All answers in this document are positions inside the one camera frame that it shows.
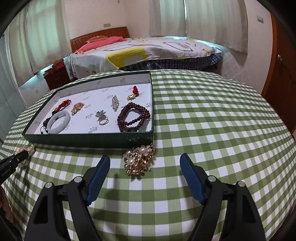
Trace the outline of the person's left hand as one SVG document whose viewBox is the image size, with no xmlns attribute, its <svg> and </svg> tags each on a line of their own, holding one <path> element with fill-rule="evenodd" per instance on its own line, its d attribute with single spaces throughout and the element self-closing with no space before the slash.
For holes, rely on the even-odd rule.
<svg viewBox="0 0 296 241">
<path fill-rule="evenodd" d="M 9 202 L 7 200 L 5 191 L 3 187 L 0 187 L 0 192 L 1 192 L 1 198 L 0 198 L 0 203 L 1 203 L 1 208 L 4 210 L 5 218 L 10 222 L 14 222 L 14 216 L 11 211 L 11 207 L 9 205 Z"/>
</svg>

